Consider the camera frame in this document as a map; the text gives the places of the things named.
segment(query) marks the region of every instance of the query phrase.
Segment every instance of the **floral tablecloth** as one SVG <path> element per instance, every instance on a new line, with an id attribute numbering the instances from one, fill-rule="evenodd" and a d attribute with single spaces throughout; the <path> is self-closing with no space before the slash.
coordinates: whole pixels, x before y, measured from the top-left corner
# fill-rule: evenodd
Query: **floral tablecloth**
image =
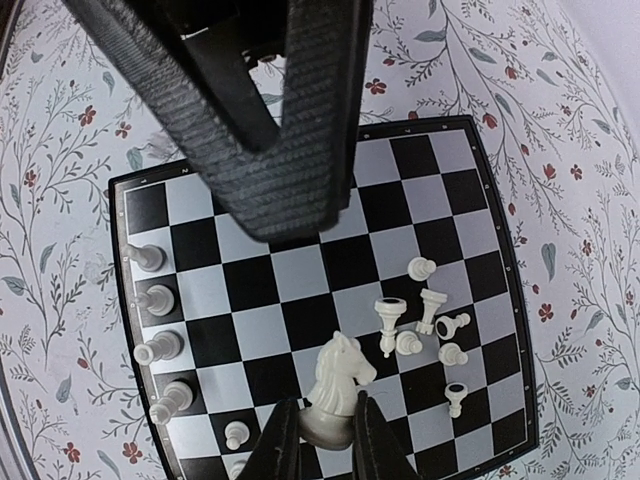
<path id="1" fill-rule="evenodd" d="M 284 63 L 255 73 L 278 115 Z M 57 0 L 0 84 L 0 353 L 42 478 L 165 478 L 118 309 L 107 180 L 180 157 Z M 472 114 L 528 304 L 540 448 L 487 478 L 640 477 L 638 156 L 553 0 L 377 0 L 362 123 Z"/>

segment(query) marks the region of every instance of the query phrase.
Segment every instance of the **black square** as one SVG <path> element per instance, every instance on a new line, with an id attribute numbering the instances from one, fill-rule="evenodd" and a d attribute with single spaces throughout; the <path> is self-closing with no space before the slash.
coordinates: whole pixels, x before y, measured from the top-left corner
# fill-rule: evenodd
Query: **black square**
<path id="1" fill-rule="evenodd" d="M 193 403 L 186 410 L 179 411 L 176 417 L 185 417 L 189 415 L 202 415 L 207 413 L 207 407 L 204 404 L 202 390 L 200 389 L 200 381 L 195 370 L 183 370 L 182 372 L 159 373 L 153 376 L 156 382 L 156 388 L 160 398 L 163 395 L 164 387 L 175 380 L 186 383 L 193 392 Z"/>
<path id="2" fill-rule="evenodd" d="M 486 388 L 476 390 L 462 400 L 463 415 L 453 419 L 453 433 L 461 437 L 491 423 L 489 394 Z"/>
<path id="3" fill-rule="evenodd" d="M 242 360 L 231 315 L 202 318 L 186 323 L 196 367 L 212 367 Z"/>
<path id="4" fill-rule="evenodd" d="M 520 355 L 516 335 L 509 335 L 483 345 L 482 358 L 487 376 L 487 385 L 518 373 L 520 371 Z"/>
<path id="5" fill-rule="evenodd" d="M 398 374 L 398 362 L 396 362 L 395 352 L 389 358 L 384 358 L 384 353 L 380 350 L 380 332 L 356 338 L 360 342 L 362 353 L 378 372 L 376 380 L 382 380 Z"/>
<path id="6" fill-rule="evenodd" d="M 401 373 L 400 382 L 408 415 L 448 402 L 444 396 L 447 379 L 440 362 Z"/>
<path id="7" fill-rule="evenodd" d="M 518 410 L 491 425 L 493 431 L 493 453 L 499 455 L 527 439 L 524 410 Z"/>
<path id="8" fill-rule="evenodd" d="M 174 323 L 184 320 L 184 313 L 182 312 L 182 304 L 180 301 L 180 295 L 178 290 L 178 279 L 175 274 L 164 275 L 162 277 L 148 278 L 145 280 L 138 280 L 136 282 L 136 294 L 146 292 L 150 287 L 154 285 L 164 285 L 173 292 L 174 306 L 173 310 L 163 317 L 156 317 L 151 315 L 146 308 L 140 308 L 140 321 L 143 327 L 153 327 L 155 325 L 165 325 L 167 323 Z"/>
<path id="9" fill-rule="evenodd" d="M 290 353 L 244 362 L 244 370 L 256 407 L 302 396 Z"/>
<path id="10" fill-rule="evenodd" d="M 455 342 L 460 346 L 463 352 L 469 352 L 481 345 L 480 332 L 478 330 L 478 317 L 473 305 L 467 305 L 466 307 L 451 310 L 446 313 L 446 316 L 449 318 L 455 318 L 461 313 L 466 313 L 471 317 L 471 322 L 469 323 L 469 325 L 458 328 L 455 332 L 454 338 L 451 338 L 449 340 L 442 340 L 440 337 L 438 337 L 438 341 L 440 342 L 440 346 L 444 345 L 445 343 Z M 435 328 L 442 328 L 437 320 L 435 321 Z"/>
<path id="11" fill-rule="evenodd" d="M 382 183 L 358 189 L 369 232 L 411 225 L 411 213 L 402 182 Z"/>
<path id="12" fill-rule="evenodd" d="M 213 201 L 213 214 L 214 215 L 224 215 L 229 213 L 226 208 L 222 206 L 220 200 L 212 193 L 211 200 Z"/>
<path id="13" fill-rule="evenodd" d="M 333 292 L 379 280 L 369 235 L 323 243 L 322 258 Z"/>
<path id="14" fill-rule="evenodd" d="M 454 440 L 418 452 L 415 456 L 416 467 L 423 480 L 440 480 L 458 471 Z"/>
<path id="15" fill-rule="evenodd" d="M 440 173 L 429 135 L 395 138 L 389 143 L 403 180 Z"/>
<path id="16" fill-rule="evenodd" d="M 474 302 L 495 297 L 507 291 L 507 280 L 500 252 L 465 259 L 469 286 Z"/>
<path id="17" fill-rule="evenodd" d="M 229 480 L 222 457 L 182 458 L 180 465 L 182 465 L 185 478 Z"/>
<path id="18" fill-rule="evenodd" d="M 402 453 L 404 455 L 411 455 L 413 453 L 413 441 L 411 440 L 409 419 L 407 417 L 400 417 L 387 423 L 391 427 L 393 436 L 396 437 Z"/>
<path id="19" fill-rule="evenodd" d="M 438 265 L 459 262 L 464 258 L 453 217 L 414 226 L 420 255 Z"/>
<path id="20" fill-rule="evenodd" d="M 178 272 L 220 263 L 220 248 L 213 217 L 171 225 L 171 241 Z"/>
<path id="21" fill-rule="evenodd" d="M 442 181 L 454 215 L 487 208 L 484 190 L 475 169 L 445 173 L 442 175 Z"/>
<path id="22" fill-rule="evenodd" d="M 282 315 L 293 351 L 324 345 L 340 330 L 331 294 L 283 303 Z"/>
<path id="23" fill-rule="evenodd" d="M 220 453 L 222 455 L 226 455 L 228 453 L 250 452 L 256 446 L 256 443 L 258 443 L 258 439 L 260 438 L 261 433 L 260 424 L 258 423 L 256 411 L 253 408 L 248 408 L 245 410 L 235 410 L 232 412 L 209 414 L 209 420 L 211 421 L 213 433 L 216 436 L 216 441 L 218 442 Z M 247 427 L 249 427 L 249 440 L 247 440 L 247 443 L 243 443 L 242 445 L 240 445 L 240 448 L 238 450 L 230 450 L 227 448 L 227 438 L 224 434 L 224 429 L 231 422 L 242 422 Z"/>
<path id="24" fill-rule="evenodd" d="M 310 247 L 320 243 L 320 236 L 313 235 L 311 237 L 296 238 L 293 240 L 285 240 L 283 242 L 269 243 L 269 251 L 271 253 L 285 252 L 296 248 Z"/>
<path id="25" fill-rule="evenodd" d="M 302 480 L 322 478 L 322 469 L 320 468 L 316 448 L 308 443 L 300 444 L 300 469 L 302 470 Z"/>
<path id="26" fill-rule="evenodd" d="M 271 257 L 248 258 L 223 264 L 231 310 L 249 310 L 280 302 Z"/>
<path id="27" fill-rule="evenodd" d="M 129 235 L 169 225 L 164 183 L 126 193 Z"/>
<path id="28" fill-rule="evenodd" d="M 402 298 L 407 302 L 407 311 L 398 319 L 396 326 L 406 325 L 422 318 L 424 304 L 420 291 L 425 287 L 424 283 L 411 280 L 409 275 L 402 275 L 382 280 L 380 285 L 383 296 Z"/>

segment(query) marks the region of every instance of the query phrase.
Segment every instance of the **chessboard border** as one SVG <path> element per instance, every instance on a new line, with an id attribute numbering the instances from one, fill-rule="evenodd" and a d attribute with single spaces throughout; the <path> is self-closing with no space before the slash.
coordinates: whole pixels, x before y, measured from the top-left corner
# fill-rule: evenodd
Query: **chessboard border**
<path id="1" fill-rule="evenodd" d="M 523 385 L 525 386 L 525 412 L 527 418 L 527 439 L 514 449 L 504 452 L 501 455 L 493 457 L 481 465 L 473 469 L 471 475 L 469 470 L 452 475 L 447 480 L 462 480 L 463 478 L 476 478 L 483 475 L 501 465 L 513 461 L 532 450 L 538 448 L 539 426 L 537 414 L 537 398 L 535 394 L 535 368 L 533 363 L 533 350 L 531 346 L 530 332 L 528 328 L 528 320 L 522 292 L 522 283 L 518 268 L 517 259 L 515 257 L 515 249 L 513 248 L 511 234 L 507 223 L 505 210 L 500 199 L 500 193 L 497 188 L 495 179 L 489 170 L 489 163 L 484 146 L 480 141 L 480 135 L 472 116 L 453 116 L 453 117 L 434 117 L 419 120 L 405 120 L 389 123 L 380 123 L 373 125 L 363 125 L 360 127 L 358 141 L 367 141 L 375 139 L 394 138 L 406 135 L 428 134 L 441 132 L 446 130 L 463 130 L 467 136 L 469 145 L 471 146 L 476 167 L 480 174 L 482 184 L 485 188 L 489 210 L 498 220 L 496 233 L 500 252 L 502 254 L 507 282 L 509 285 L 509 293 L 511 295 L 512 304 L 514 306 L 514 317 L 516 323 L 516 335 L 520 346 L 521 359 L 521 375 Z M 123 193 L 132 188 L 141 187 L 147 184 L 154 184 L 178 175 L 188 175 L 195 173 L 196 170 L 189 165 L 186 159 L 163 164 L 149 169 L 132 172 L 123 176 L 114 177 L 109 180 L 109 198 L 110 216 L 111 216 L 111 236 L 114 255 L 114 264 L 116 270 L 116 283 L 118 289 L 118 297 L 120 308 L 122 310 L 123 328 L 129 347 L 129 353 L 132 354 L 135 345 L 143 341 L 140 329 L 134 332 L 130 328 L 129 304 L 127 298 L 133 298 L 133 291 L 128 292 L 126 285 L 132 285 L 131 271 L 129 268 L 123 268 L 124 265 L 120 261 L 120 248 L 122 242 L 126 242 L 127 233 L 124 218 L 124 195 Z M 169 480 L 183 480 L 182 468 L 177 459 L 175 451 L 168 436 L 167 428 L 151 423 L 149 417 L 150 400 L 154 400 L 159 392 L 148 391 L 146 385 L 153 388 L 155 382 L 149 368 L 144 370 L 140 365 L 131 358 L 131 366 L 134 371 L 136 383 L 140 390 L 142 405 L 147 417 L 147 423 L 150 427 L 153 441 L 160 456 L 160 461 L 165 469 Z"/>

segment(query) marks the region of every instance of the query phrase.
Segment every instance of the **chessboard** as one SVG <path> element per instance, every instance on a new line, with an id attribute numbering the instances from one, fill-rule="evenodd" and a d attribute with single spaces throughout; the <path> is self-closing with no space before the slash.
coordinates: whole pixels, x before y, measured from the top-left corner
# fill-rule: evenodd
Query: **chessboard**
<path id="1" fill-rule="evenodd" d="M 351 199 L 334 228 L 284 243 L 258 243 L 216 201 L 186 161 L 112 179 L 112 234 L 129 346 L 170 330 L 182 353 L 149 367 L 132 360 L 145 409 L 171 381 L 193 404 L 151 430 L 169 478 L 227 479 L 247 459 L 274 405 L 303 399 L 322 345 L 341 331 L 357 338 L 378 375 L 366 387 L 408 460 L 425 479 L 478 476 L 538 444 L 532 352 L 502 203 L 471 117 L 363 126 Z M 123 255 L 156 245 L 167 259 L 154 273 Z M 414 257 L 437 271 L 419 283 Z M 171 313 L 136 306 L 137 292 L 174 292 Z M 453 339 L 469 356 L 445 367 L 436 335 L 422 352 L 384 358 L 376 299 L 400 297 L 398 330 L 415 329 L 425 286 L 448 294 L 438 315 L 468 313 Z M 448 413 L 445 386 L 463 382 L 462 415 Z M 249 441 L 225 444 L 240 420 Z M 351 478 L 351 452 L 301 444 L 304 480 Z"/>

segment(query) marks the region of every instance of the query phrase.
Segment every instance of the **chess piece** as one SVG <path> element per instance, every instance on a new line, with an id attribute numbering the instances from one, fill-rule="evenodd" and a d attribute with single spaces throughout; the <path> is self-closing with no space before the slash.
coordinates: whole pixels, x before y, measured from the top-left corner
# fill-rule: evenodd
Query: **chess piece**
<path id="1" fill-rule="evenodd" d="M 446 293 L 438 293 L 426 288 L 422 289 L 420 296 L 424 303 L 424 314 L 422 320 L 416 324 L 416 332 L 431 335 L 433 333 L 433 317 L 449 297 Z"/>
<path id="2" fill-rule="evenodd" d="M 157 272 L 162 268 L 165 259 L 164 251 L 155 245 L 136 247 L 127 244 L 122 249 L 122 253 L 136 262 L 145 272 Z"/>
<path id="3" fill-rule="evenodd" d="M 180 336 L 174 332 L 158 332 L 152 340 L 136 345 L 133 358 L 140 365 L 151 365 L 158 360 L 171 360 L 182 351 Z"/>
<path id="4" fill-rule="evenodd" d="M 469 394 L 469 390 L 464 383 L 450 383 L 444 389 L 444 396 L 450 402 L 449 416 L 451 418 L 458 418 L 462 414 L 462 405 L 460 402 L 466 398 Z"/>
<path id="5" fill-rule="evenodd" d="M 168 315 L 173 306 L 175 299 L 173 292 L 164 285 L 153 285 L 149 290 L 136 295 L 136 305 L 140 308 L 146 308 L 151 315 L 163 317 Z"/>
<path id="6" fill-rule="evenodd" d="M 436 268 L 436 262 L 433 260 L 416 257 L 409 262 L 407 273 L 412 280 L 415 280 L 416 282 L 424 282 L 436 271 Z"/>
<path id="7" fill-rule="evenodd" d="M 401 298 L 381 298 L 376 300 L 374 309 L 382 318 L 382 338 L 380 339 L 380 350 L 384 352 L 384 358 L 396 348 L 396 322 L 398 318 L 407 311 L 407 302 Z"/>
<path id="8" fill-rule="evenodd" d="M 360 351 L 360 343 L 335 332 L 318 354 L 316 384 L 300 412 L 300 436 L 326 450 L 344 450 L 353 441 L 353 415 L 358 401 L 356 385 L 368 385 L 376 369 Z"/>
<path id="9" fill-rule="evenodd" d="M 400 355 L 414 355 L 422 351 L 423 345 L 415 332 L 400 332 L 396 338 L 396 351 Z"/>
<path id="10" fill-rule="evenodd" d="M 149 408 L 149 416 L 154 424 L 166 425 L 176 413 L 189 408 L 192 402 L 193 392 L 189 385 L 177 380 L 164 388 L 162 398 Z"/>
<path id="11" fill-rule="evenodd" d="M 229 470 L 229 479 L 236 480 L 242 473 L 242 470 L 244 470 L 246 464 L 246 460 L 238 460 L 237 462 L 235 462 L 231 467 L 231 470 Z"/>
<path id="12" fill-rule="evenodd" d="M 438 351 L 438 360 L 447 367 L 466 365 L 469 355 L 464 353 L 457 343 L 445 343 Z"/>
<path id="13" fill-rule="evenodd" d="M 231 422 L 224 429 L 224 436 L 227 439 L 227 448 L 229 450 L 237 450 L 241 445 L 249 441 L 251 432 L 242 422 Z"/>
<path id="14" fill-rule="evenodd" d="M 442 340 L 451 340 L 458 328 L 471 323 L 468 313 L 461 313 L 456 318 L 442 316 L 436 320 L 436 333 Z"/>

